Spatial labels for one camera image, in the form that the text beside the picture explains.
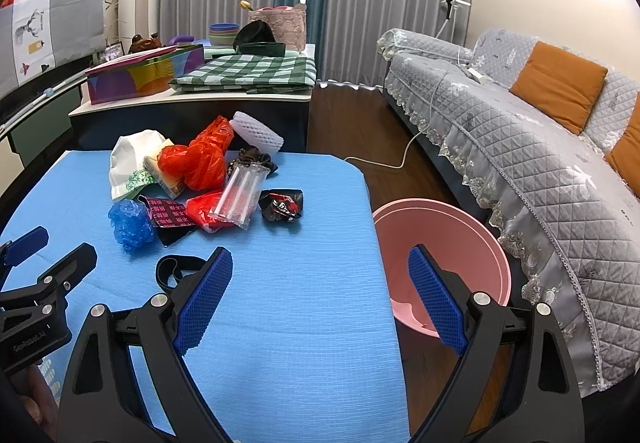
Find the left hand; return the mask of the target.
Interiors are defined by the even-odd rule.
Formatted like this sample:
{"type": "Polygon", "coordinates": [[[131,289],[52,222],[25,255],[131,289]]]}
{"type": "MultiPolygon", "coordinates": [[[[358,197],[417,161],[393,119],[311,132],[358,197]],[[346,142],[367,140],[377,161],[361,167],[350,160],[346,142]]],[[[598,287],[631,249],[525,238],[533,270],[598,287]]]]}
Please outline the left hand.
{"type": "Polygon", "coordinates": [[[36,365],[29,366],[13,377],[13,387],[26,411],[53,441],[58,427],[58,404],[36,365]]]}

